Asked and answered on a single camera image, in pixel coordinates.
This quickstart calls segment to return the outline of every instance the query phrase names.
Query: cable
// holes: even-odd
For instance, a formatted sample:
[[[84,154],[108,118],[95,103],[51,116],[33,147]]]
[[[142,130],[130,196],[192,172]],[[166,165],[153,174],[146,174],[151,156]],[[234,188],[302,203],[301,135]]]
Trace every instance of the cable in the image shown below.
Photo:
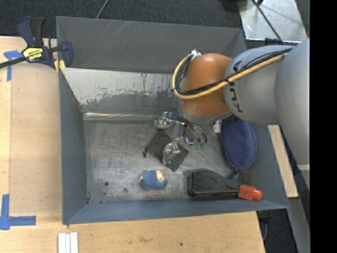
[[[110,0],[106,0],[106,1],[105,1],[105,3],[104,3],[104,5],[102,6],[100,12],[99,12],[98,15],[96,16],[96,19],[98,19],[98,18],[100,17],[100,15],[101,15],[103,9],[105,8],[106,4],[107,4],[109,1],[110,1]]]
[[[261,63],[259,63],[257,65],[254,65],[254,66],[252,66],[252,67],[250,67],[250,68],[248,68],[248,69],[246,69],[244,71],[241,71],[241,72],[238,72],[238,73],[236,73],[234,75],[231,75],[226,80],[223,80],[222,82],[220,82],[216,86],[211,87],[210,89],[207,89],[206,91],[202,91],[202,92],[197,93],[197,94],[188,94],[188,95],[186,95],[186,94],[181,94],[177,90],[178,87],[176,87],[176,81],[175,81],[175,79],[176,79],[176,76],[177,76],[177,74],[178,74],[178,72],[179,72],[180,67],[182,66],[182,64],[186,61],[186,59],[188,59],[191,56],[189,54],[188,56],[186,56],[184,59],[182,59],[180,61],[180,63],[178,64],[178,66],[176,67],[176,69],[175,69],[175,71],[173,73],[173,77],[172,77],[172,90],[173,90],[174,94],[178,98],[180,98],[180,99],[185,99],[185,100],[196,99],[196,98],[199,98],[201,96],[210,94],[210,93],[212,93],[212,92],[214,92],[214,91],[216,91],[216,90],[218,90],[220,88],[223,88],[227,84],[229,84],[229,83],[231,83],[231,82],[233,82],[233,81],[235,81],[235,80],[237,80],[237,79],[239,79],[239,78],[241,78],[243,76],[246,76],[247,74],[249,74],[249,73],[251,73],[253,71],[256,71],[256,70],[258,70],[258,69],[260,69],[260,68],[262,68],[264,66],[267,66],[267,65],[269,65],[271,63],[274,63],[276,61],[279,61],[279,60],[283,59],[286,55],[287,55],[287,53],[284,53],[284,54],[272,57],[272,58],[270,58],[268,60],[265,60],[265,61],[263,61],[263,62],[261,62]]]
[[[262,14],[263,18],[265,19],[265,21],[268,23],[269,27],[271,28],[271,30],[273,30],[274,34],[277,36],[277,38],[279,39],[279,41],[281,42],[282,45],[285,45],[283,40],[281,39],[280,35],[277,33],[277,31],[274,29],[274,27],[272,26],[272,24],[269,22],[268,18],[266,15],[264,15],[263,11],[260,9],[260,6],[257,4],[257,2],[255,0],[252,0],[254,5],[257,7],[257,9],[260,11],[260,13]]]

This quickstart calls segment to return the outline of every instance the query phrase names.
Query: black floor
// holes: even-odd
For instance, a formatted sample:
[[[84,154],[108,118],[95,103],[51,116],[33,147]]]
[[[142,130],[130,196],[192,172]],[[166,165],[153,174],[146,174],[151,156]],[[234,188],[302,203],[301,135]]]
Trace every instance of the black floor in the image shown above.
[[[43,37],[56,38],[56,16],[96,18],[106,0],[0,0],[0,35],[17,35],[17,22],[25,16],[43,16]],[[310,0],[296,0],[310,37]],[[100,18],[186,25],[241,27],[234,0],[110,0]],[[247,42],[248,48],[262,46]],[[296,164],[293,165],[303,207],[310,224],[310,193]],[[267,253],[298,252],[285,210],[273,210],[265,240]]]

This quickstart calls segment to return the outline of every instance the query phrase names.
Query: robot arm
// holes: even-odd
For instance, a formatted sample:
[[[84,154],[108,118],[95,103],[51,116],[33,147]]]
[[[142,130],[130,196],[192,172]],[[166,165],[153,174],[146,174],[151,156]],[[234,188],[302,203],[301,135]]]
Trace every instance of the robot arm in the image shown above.
[[[179,115],[197,125],[233,115],[279,124],[297,164],[309,164],[309,45],[265,46],[233,60],[187,56],[172,81]]]

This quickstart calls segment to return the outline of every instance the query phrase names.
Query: wooden board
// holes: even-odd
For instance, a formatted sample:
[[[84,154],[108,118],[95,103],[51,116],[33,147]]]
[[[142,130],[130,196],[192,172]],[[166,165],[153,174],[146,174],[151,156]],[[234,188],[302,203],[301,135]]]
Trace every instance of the wooden board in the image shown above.
[[[0,37],[0,53],[23,50],[20,37]],[[60,101],[58,76],[42,64],[12,66],[9,214],[11,216],[61,213]],[[1,173],[7,168],[1,165]]]
[[[280,167],[282,180],[288,198],[299,196],[294,180],[294,175],[290,166],[288,154],[285,149],[280,127],[278,125],[269,125],[269,133],[274,145],[277,162]]]
[[[3,48],[0,44],[0,63],[7,61]],[[7,68],[3,68],[0,69],[0,195],[9,193],[10,128],[11,82],[7,82]]]
[[[57,252],[57,234],[78,233],[80,253],[265,252],[255,212],[63,226],[57,215],[0,232],[3,252]]]

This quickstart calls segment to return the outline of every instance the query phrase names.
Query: orange end cap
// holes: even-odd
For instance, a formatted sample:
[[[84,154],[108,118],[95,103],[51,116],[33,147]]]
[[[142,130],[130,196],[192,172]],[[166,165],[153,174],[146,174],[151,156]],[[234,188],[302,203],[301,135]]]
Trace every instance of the orange end cap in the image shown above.
[[[262,191],[249,184],[242,184],[239,188],[238,197],[245,200],[261,200]]]

